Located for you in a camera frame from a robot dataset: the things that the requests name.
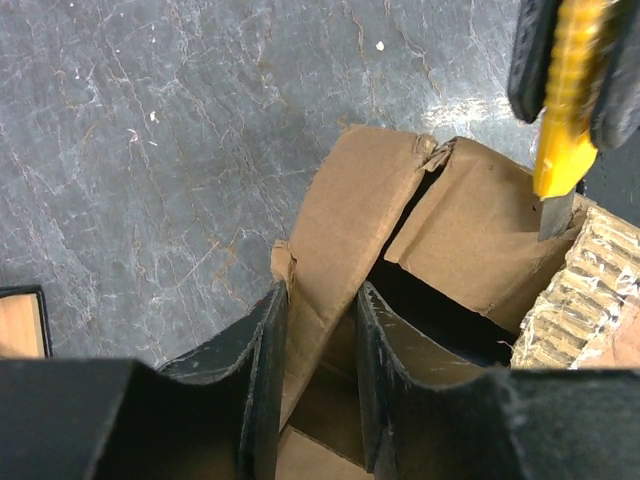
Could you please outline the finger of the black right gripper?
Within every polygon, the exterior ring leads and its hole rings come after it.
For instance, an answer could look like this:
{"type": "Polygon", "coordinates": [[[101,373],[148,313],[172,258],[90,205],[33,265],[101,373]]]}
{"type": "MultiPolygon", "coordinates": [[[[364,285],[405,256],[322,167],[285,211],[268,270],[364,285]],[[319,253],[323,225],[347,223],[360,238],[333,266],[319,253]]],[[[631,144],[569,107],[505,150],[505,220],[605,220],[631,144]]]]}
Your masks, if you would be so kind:
{"type": "Polygon", "coordinates": [[[507,98],[518,120],[532,124],[543,108],[558,0],[522,0],[507,82],[507,98]]]}
{"type": "Polygon", "coordinates": [[[639,128],[639,2],[631,1],[610,56],[590,135],[599,150],[622,146],[639,128]]]}

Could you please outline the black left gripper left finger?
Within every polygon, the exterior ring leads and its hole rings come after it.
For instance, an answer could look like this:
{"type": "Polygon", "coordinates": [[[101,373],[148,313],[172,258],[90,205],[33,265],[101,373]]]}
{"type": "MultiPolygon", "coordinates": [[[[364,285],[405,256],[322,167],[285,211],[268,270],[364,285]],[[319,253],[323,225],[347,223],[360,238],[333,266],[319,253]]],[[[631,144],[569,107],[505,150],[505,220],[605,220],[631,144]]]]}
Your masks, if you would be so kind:
{"type": "Polygon", "coordinates": [[[288,321],[284,282],[159,368],[132,358],[5,359],[5,479],[271,479],[288,321]]]}

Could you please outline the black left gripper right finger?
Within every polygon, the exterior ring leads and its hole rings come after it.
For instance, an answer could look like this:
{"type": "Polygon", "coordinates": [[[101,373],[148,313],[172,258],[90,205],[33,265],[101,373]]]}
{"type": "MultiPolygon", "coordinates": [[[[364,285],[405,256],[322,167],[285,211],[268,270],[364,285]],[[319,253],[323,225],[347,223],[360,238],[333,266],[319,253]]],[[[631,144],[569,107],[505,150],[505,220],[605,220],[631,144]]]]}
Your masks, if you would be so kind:
{"type": "Polygon", "coordinates": [[[366,470],[377,479],[635,479],[635,370],[482,368],[356,297],[366,470]]]}

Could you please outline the yellow utility knife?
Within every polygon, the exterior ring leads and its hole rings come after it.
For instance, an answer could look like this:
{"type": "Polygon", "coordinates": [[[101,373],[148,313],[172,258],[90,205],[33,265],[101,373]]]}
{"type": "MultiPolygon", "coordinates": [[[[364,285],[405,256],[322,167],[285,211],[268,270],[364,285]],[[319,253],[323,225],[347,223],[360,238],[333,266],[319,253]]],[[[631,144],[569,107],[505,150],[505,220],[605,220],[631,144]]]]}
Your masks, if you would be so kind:
{"type": "Polygon", "coordinates": [[[554,28],[533,176],[538,239],[563,234],[578,182],[596,159],[590,120],[630,1],[563,1],[554,28]]]}

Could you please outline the brown cardboard express box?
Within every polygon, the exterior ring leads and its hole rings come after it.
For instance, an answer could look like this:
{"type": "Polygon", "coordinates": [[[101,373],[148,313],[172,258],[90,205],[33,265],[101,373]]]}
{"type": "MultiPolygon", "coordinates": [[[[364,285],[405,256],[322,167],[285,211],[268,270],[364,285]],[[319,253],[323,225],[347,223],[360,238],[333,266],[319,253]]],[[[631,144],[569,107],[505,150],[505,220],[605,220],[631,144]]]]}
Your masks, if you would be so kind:
{"type": "Polygon", "coordinates": [[[280,479],[377,479],[364,464],[356,297],[378,260],[516,336],[511,370],[639,374],[639,230],[577,198],[540,241],[529,173],[475,141],[353,126],[271,266],[289,291],[280,479]]]}

